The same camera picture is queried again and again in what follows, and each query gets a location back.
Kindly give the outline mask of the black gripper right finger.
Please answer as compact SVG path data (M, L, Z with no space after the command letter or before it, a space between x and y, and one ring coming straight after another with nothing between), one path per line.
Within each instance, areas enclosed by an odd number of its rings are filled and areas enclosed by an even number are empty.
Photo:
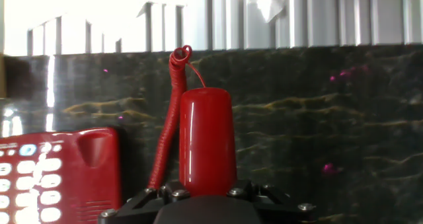
M228 198L246 201L261 223L315 223L315 205L297 203L279 188L238 180L227 192Z

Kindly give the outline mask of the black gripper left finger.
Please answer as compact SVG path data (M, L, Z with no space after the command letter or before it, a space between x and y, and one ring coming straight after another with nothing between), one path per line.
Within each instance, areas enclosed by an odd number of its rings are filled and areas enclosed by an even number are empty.
M98 224L154 224L167 204L185 200L190 192L179 182L159 188L146 188L130 198L120 209L106 209L98 215Z

